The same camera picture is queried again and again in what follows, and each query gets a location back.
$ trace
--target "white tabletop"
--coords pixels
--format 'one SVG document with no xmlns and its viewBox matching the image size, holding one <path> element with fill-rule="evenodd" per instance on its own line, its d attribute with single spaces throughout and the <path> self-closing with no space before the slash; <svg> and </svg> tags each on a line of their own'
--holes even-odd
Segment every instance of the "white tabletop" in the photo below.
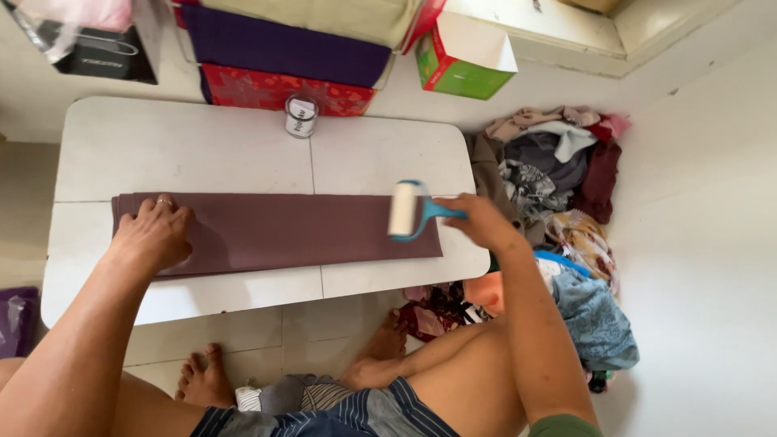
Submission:
<svg viewBox="0 0 777 437">
<path fill-rule="evenodd" d="M 110 244 L 112 196 L 139 191 L 391 194 L 404 178 L 432 195 L 474 192 L 461 132 L 448 124 L 319 119 L 309 139 L 284 114 L 91 97 L 65 121 L 42 317 L 51 327 Z M 221 274 L 152 283 L 135 324 L 474 278 L 488 252 L 440 227 L 443 257 Z"/>
</svg>

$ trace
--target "blue striped shorts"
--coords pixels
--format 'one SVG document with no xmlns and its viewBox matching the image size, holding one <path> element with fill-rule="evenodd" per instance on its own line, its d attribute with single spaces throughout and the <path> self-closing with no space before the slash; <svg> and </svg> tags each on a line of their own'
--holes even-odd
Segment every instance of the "blue striped shorts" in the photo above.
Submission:
<svg viewBox="0 0 777 437">
<path fill-rule="evenodd" d="M 192 437 L 458 437 L 399 377 L 385 390 L 358 391 L 326 411 L 272 416 L 209 407 Z"/>
</svg>

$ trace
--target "label on jar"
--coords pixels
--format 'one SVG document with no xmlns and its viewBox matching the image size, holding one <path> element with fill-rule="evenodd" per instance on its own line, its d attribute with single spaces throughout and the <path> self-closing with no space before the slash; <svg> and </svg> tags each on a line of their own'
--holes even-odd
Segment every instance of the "label on jar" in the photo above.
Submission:
<svg viewBox="0 0 777 437">
<path fill-rule="evenodd" d="M 289 102 L 286 131 L 295 137 L 307 138 L 313 133 L 315 105 L 304 100 Z"/>
</svg>

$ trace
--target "green sleeve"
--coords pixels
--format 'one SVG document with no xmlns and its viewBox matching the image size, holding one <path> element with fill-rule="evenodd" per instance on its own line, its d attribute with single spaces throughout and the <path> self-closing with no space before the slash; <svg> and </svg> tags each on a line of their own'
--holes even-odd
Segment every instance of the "green sleeve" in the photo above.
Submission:
<svg viewBox="0 0 777 437">
<path fill-rule="evenodd" d="M 541 418 L 529 430 L 529 437 L 604 437 L 601 431 L 571 414 Z"/>
</svg>

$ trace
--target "lint roller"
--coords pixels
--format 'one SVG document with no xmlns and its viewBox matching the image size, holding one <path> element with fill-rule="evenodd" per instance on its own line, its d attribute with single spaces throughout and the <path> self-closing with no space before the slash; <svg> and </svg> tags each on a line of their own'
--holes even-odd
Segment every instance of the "lint roller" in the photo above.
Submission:
<svg viewBox="0 0 777 437">
<path fill-rule="evenodd" d="M 423 197 L 423 208 L 418 229 L 413 232 L 418 196 Z M 432 217 L 458 217 L 466 220 L 467 213 L 432 202 L 427 185 L 420 180 L 404 179 L 396 183 L 388 217 L 388 234 L 394 241 L 413 241 L 421 235 L 427 220 Z"/>
</svg>

